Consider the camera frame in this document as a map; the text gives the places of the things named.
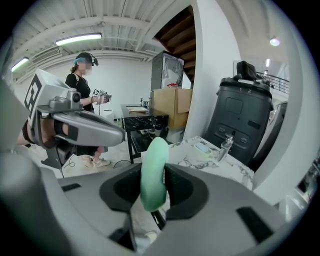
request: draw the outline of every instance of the metal railing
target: metal railing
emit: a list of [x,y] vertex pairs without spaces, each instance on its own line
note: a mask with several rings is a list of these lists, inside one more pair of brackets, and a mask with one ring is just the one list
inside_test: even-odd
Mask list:
[[283,92],[285,94],[289,94],[290,92],[290,82],[288,80],[282,79],[280,77],[264,74],[261,72],[256,72],[259,76],[263,77],[264,80],[270,82],[271,88]]

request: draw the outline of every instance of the white ceiling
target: white ceiling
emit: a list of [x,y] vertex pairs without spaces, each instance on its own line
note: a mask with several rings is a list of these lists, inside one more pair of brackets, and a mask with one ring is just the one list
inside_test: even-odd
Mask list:
[[[38,0],[13,31],[13,64],[23,57],[29,61],[13,73],[26,78],[36,67],[61,63],[78,52],[91,51],[96,57],[149,61],[164,47],[146,35],[174,2],[185,0]],[[262,0],[217,0],[236,37],[242,60],[253,60],[263,70],[267,58],[287,63],[285,43],[273,47],[269,39],[281,39],[282,27],[266,10]],[[87,33],[101,33],[102,39],[81,41],[57,47],[56,40]],[[36,62],[47,50],[56,55]]]

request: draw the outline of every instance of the cardboard box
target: cardboard box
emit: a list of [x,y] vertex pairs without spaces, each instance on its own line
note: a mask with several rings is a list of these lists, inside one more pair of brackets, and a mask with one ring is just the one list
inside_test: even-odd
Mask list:
[[182,88],[163,88],[153,91],[154,109],[169,115],[169,129],[186,126],[192,92],[192,89]]

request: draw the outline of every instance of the floor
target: floor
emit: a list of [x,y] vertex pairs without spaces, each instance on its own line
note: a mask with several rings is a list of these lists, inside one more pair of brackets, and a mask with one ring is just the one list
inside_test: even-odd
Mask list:
[[[25,146],[18,146],[16,151],[18,153],[28,155],[39,166],[48,168],[48,166],[41,164],[41,160],[45,160],[47,158],[47,153],[40,146],[32,145],[30,148],[27,148]],[[128,164],[130,164],[127,161],[121,161],[130,161],[127,138],[121,144],[114,147],[109,147],[108,152],[101,154],[101,158],[110,160],[111,164],[101,168],[90,168],[85,166],[78,156],[72,155],[69,158],[69,160],[65,163],[65,165],[62,167],[62,173],[60,170],[55,168],[49,167],[49,169],[51,169],[54,172],[57,179],[63,179],[63,177],[66,178],[80,175],[88,175],[97,172],[112,172],[115,164],[117,164],[116,168],[120,168],[124,165],[127,166]],[[134,162],[141,163],[141,158],[134,159]],[[154,231],[157,234],[160,233],[160,230],[151,214],[144,210],[140,197],[138,197],[138,199],[131,208],[131,218],[133,230],[137,236],[141,237],[145,233],[150,231]]]

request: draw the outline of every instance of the white column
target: white column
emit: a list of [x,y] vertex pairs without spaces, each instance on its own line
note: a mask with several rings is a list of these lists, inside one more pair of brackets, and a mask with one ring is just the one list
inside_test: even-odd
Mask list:
[[215,0],[194,0],[196,65],[193,95],[184,139],[204,136],[217,102],[220,81],[233,77],[240,60],[232,28]]
[[277,12],[290,71],[290,94],[280,133],[269,155],[254,174],[253,191],[274,205],[302,180],[320,147],[319,74],[297,29]]

